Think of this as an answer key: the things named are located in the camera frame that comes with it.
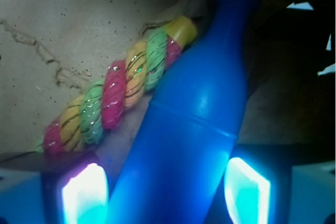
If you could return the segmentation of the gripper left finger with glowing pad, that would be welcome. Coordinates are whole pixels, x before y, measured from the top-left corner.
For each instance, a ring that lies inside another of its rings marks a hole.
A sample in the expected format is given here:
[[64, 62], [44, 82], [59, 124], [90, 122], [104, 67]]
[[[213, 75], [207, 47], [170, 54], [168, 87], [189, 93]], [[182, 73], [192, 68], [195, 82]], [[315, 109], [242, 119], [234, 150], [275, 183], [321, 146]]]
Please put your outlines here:
[[94, 152], [1, 154], [1, 223], [104, 223], [108, 200]]

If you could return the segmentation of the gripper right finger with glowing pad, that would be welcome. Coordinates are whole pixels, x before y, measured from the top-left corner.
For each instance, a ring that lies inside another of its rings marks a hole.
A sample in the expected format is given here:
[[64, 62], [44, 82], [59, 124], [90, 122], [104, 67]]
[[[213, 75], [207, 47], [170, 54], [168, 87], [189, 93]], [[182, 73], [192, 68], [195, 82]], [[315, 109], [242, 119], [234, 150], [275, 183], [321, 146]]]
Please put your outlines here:
[[335, 146], [238, 144], [223, 190], [230, 223], [335, 223]]

